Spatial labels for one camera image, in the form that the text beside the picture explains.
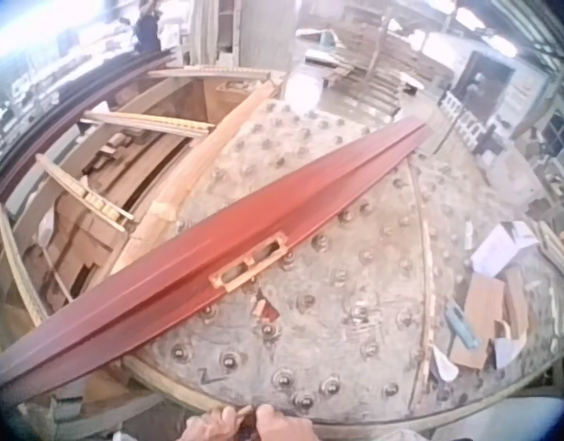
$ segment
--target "person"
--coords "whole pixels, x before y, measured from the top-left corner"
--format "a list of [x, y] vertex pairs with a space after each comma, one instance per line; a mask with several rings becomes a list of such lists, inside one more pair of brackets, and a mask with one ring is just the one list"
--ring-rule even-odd
[[160, 51], [162, 43], [157, 35], [160, 20], [157, 11], [157, 0], [141, 0], [140, 16], [135, 23], [135, 36], [137, 45], [135, 49], [139, 52]]
[[[186, 421], [186, 429], [178, 441], [227, 441], [233, 439], [251, 407], [236, 412], [231, 406], [215, 409]], [[262, 441], [319, 441], [306, 418], [285, 416], [269, 404], [255, 411], [255, 428]]]

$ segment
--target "human hand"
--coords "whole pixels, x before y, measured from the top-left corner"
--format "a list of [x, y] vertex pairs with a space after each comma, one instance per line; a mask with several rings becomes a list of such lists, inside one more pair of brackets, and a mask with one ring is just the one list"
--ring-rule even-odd
[[319, 441], [310, 420], [284, 416], [269, 404], [258, 407], [255, 417], [255, 427], [262, 441]]
[[231, 406], [213, 409], [201, 416], [186, 420], [186, 430], [178, 441], [227, 441], [239, 430], [239, 426], [251, 407], [236, 412]]

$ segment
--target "workshop floor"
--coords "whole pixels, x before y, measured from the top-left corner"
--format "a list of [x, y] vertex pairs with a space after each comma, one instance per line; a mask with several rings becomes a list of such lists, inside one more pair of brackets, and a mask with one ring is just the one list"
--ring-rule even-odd
[[[351, 98], [343, 96], [332, 88], [323, 88], [322, 72], [311, 66], [299, 64], [288, 78], [283, 99], [297, 113], [306, 113], [314, 108], [324, 110], [369, 127], [382, 127], [389, 122], [383, 114], [370, 115], [357, 106]], [[416, 116], [425, 119], [433, 130], [432, 136], [422, 150], [434, 153], [446, 135], [449, 126], [436, 106], [436, 96], [420, 92], [417, 96], [403, 96], [402, 112], [397, 118]], [[441, 148], [434, 153], [453, 167], [463, 168], [471, 182], [483, 182], [484, 178], [475, 165], [471, 154], [455, 133], [452, 133]], [[177, 404], [164, 401], [149, 411], [128, 420], [123, 432], [138, 441], [175, 441], [183, 432], [186, 418], [194, 413]]]

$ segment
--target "window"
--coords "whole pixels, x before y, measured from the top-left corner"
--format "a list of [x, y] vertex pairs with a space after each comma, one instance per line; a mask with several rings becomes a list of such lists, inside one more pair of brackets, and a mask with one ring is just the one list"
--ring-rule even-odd
[[546, 139], [549, 153], [558, 156], [564, 148], [564, 118], [559, 113], [551, 117], [543, 130], [543, 137]]

